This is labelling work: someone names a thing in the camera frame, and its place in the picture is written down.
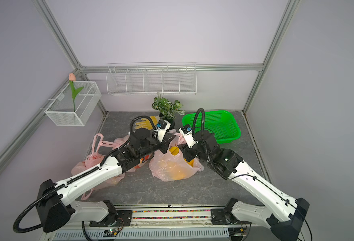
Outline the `pale yellow banana bunch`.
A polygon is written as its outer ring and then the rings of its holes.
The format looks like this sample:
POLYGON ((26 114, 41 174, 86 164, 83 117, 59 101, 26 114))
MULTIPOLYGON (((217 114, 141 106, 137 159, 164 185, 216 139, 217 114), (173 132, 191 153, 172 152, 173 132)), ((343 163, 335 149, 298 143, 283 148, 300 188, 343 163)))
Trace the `pale yellow banana bunch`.
MULTIPOLYGON (((180 149, 177 147, 177 146, 172 146, 169 148, 169 151, 170 153, 173 155, 173 156, 177 156, 178 154, 180 154, 180 149)), ((190 166, 194 166, 194 159, 192 159, 191 161, 187 161, 186 158, 184 158, 184 161, 186 163, 188 163, 190 166)))

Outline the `pink strawberry plastic bag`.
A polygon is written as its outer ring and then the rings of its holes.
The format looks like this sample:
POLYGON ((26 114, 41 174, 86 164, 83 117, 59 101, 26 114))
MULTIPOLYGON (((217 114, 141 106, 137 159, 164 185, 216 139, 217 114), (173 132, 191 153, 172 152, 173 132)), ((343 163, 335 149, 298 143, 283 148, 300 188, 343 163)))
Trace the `pink strawberry plastic bag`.
MULTIPOLYGON (((172 130, 171 134, 174 135, 174 139, 171 141, 169 148, 186 143, 180 133, 172 130)), ((204 170, 204 166, 198 158, 194 159, 193 167, 186 163, 181 150, 177 156, 173 156, 169 150, 165 154, 157 150, 149 163, 149 168, 153 177, 164 182, 188 179, 197 172, 204 170)))

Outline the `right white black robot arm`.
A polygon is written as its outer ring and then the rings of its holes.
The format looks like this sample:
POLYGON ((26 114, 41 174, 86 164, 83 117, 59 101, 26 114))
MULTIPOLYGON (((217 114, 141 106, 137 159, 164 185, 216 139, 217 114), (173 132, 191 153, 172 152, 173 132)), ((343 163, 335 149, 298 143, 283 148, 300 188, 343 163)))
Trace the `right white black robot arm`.
POLYGON ((309 202, 285 194, 256 173, 236 152, 221 148, 214 134, 205 128, 206 113, 199 108, 193 124, 184 125, 180 133, 185 144, 179 145, 186 161, 198 158, 222 179, 233 181, 243 187, 264 206, 247 205, 231 199, 224 211, 233 221, 247 221, 270 229, 281 241, 298 241, 303 225, 307 225, 306 214, 309 202))

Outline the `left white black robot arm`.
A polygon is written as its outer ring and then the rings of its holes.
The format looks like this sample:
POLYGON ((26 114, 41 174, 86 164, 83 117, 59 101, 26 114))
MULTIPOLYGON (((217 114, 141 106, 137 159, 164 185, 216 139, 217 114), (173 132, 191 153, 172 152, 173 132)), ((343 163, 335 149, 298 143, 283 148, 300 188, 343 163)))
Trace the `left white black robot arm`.
POLYGON ((129 126, 129 138, 119 147, 104 156, 99 164, 78 175, 54 183, 52 180, 43 182, 37 199, 25 208, 16 218, 13 231, 17 234, 28 233, 39 228, 50 233, 66 225, 75 217, 74 201, 83 193, 93 189, 102 182, 116 177, 150 158, 157 150, 166 153, 174 136, 168 133, 171 123, 160 119, 152 124, 152 129, 140 128, 133 130, 133 125, 142 116, 134 118, 129 126), (26 214, 36 208, 41 223, 21 228, 19 225, 26 214))

